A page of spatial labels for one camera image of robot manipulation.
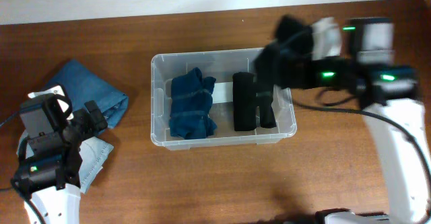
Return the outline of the small black taped garment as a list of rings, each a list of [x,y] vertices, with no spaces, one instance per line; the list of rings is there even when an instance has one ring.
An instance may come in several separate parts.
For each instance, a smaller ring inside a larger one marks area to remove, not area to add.
[[[273,40],[254,60],[257,81],[282,89],[306,89],[306,67],[313,47],[312,27],[284,15],[275,28]]]

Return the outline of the large black taped garment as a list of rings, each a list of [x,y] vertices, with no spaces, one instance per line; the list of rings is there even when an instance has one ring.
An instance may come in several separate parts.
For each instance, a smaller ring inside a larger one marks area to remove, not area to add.
[[[251,131],[259,126],[277,126],[272,108],[273,86],[257,81],[252,73],[238,72],[232,76],[234,104],[234,130]]]

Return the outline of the teal taped garment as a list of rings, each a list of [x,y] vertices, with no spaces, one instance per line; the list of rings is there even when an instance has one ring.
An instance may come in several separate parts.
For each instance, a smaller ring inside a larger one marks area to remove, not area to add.
[[[216,79],[204,77],[197,67],[175,77],[171,85],[170,136],[185,140],[214,135],[216,123],[209,117]]]

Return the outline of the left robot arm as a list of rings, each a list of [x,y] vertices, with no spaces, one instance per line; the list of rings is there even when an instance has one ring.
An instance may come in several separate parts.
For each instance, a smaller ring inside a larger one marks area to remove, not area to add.
[[[11,179],[31,223],[79,223],[83,141],[108,126],[95,101],[62,110],[66,96],[45,94],[20,106],[28,136],[18,151],[19,166]]]

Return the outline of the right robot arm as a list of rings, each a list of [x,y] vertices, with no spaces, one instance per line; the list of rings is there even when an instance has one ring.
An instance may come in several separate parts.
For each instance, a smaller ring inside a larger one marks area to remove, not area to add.
[[[430,150],[413,68],[393,62],[392,21],[327,17],[306,25],[288,15],[275,30],[273,63],[282,88],[345,90],[374,141],[388,191],[386,223],[430,222]]]

